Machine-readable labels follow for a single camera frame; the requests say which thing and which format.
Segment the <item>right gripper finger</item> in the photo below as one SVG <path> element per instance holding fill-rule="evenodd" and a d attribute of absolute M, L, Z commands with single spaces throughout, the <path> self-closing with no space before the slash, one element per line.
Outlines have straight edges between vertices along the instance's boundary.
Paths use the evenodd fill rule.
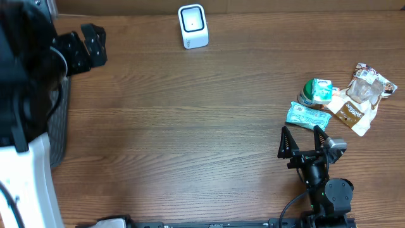
<path fill-rule="evenodd" d="M 299 147 L 292 137 L 290 130 L 287 126 L 282 127 L 277 158 L 292 158 L 293 156 L 296 156 L 298 152 Z"/>
<path fill-rule="evenodd" d="M 327 145 L 328 135 L 323 131 L 319 125 L 315 125 L 313 128 L 314 140 L 315 140 L 315 150 L 323 152 Z"/>

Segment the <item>beige plastic pouch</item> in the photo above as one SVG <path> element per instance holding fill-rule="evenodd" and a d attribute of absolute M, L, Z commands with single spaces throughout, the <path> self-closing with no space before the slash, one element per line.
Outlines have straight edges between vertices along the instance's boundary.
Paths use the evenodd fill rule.
<path fill-rule="evenodd" d="M 364 136 L 377 115 L 382 99 L 397 86 L 365 63 L 358 63 L 348 87 L 332 96 L 326 107 L 357 135 Z"/>

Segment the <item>orange small box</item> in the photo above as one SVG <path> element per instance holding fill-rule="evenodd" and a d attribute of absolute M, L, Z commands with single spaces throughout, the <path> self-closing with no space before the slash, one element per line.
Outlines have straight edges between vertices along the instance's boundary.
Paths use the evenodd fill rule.
<path fill-rule="evenodd" d="M 333 96 L 337 95 L 339 92 L 340 92 L 340 89 L 339 89 L 338 87 L 333 87 L 333 88 L 332 88 L 332 95 L 333 95 Z M 327 107 L 325 104 L 322 104 L 322 105 L 320 106 L 320 108 L 321 108 L 322 110 L 327 110 L 327 111 L 329 111 L 328 107 Z"/>

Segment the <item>teal snack packet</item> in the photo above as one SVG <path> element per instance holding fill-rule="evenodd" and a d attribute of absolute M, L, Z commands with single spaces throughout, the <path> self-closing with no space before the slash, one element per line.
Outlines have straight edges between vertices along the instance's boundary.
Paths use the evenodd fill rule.
<path fill-rule="evenodd" d="M 307 106 L 292 101 L 287 112 L 286 122 L 310 130 L 313 130 L 317 125 L 321 130 L 325 131 L 331 117 L 329 113 L 308 108 Z"/>

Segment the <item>green lid jar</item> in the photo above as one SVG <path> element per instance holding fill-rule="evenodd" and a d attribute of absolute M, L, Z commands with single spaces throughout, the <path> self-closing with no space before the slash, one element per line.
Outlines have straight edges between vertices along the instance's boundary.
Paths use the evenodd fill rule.
<path fill-rule="evenodd" d="M 297 96 L 297 100 L 301 105 L 310 108 L 316 106 L 316 103 L 313 102 L 312 88 L 313 88 L 313 79 L 310 79 L 305 83 L 302 91 Z"/>

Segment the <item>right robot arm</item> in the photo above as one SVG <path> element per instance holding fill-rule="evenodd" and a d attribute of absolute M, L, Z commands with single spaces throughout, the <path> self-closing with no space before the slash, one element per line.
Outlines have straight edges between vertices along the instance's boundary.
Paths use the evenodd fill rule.
<path fill-rule="evenodd" d="M 331 164 L 346 152 L 347 143 L 342 138 L 328 136 L 318 125 L 313 128 L 313 134 L 314 150 L 302 151 L 290 130 L 282 127 L 277 157 L 289 160 L 287 168 L 297 172 L 306 190 L 287 203 L 275 224 L 278 227 L 355 228 L 355 220 L 347 217 L 351 211 L 353 183 L 329 176 Z M 290 206 L 306 196 L 311 210 L 287 221 L 284 217 Z"/>

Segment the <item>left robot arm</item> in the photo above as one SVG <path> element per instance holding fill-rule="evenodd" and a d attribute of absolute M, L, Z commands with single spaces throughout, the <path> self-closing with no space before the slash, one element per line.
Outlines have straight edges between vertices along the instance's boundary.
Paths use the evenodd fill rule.
<path fill-rule="evenodd" d="M 107 61 L 106 33 L 88 23 L 59 35 L 54 1 L 1 2 L 1 218 L 5 227 L 63 227 L 48 124 L 63 81 Z"/>

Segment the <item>teal white small box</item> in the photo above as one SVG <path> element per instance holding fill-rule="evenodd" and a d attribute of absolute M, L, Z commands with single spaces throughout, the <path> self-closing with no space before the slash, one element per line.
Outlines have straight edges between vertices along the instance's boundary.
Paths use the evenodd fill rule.
<path fill-rule="evenodd" d="M 332 81 L 326 79 L 313 79 L 312 97 L 316 104 L 325 105 L 332 100 Z"/>

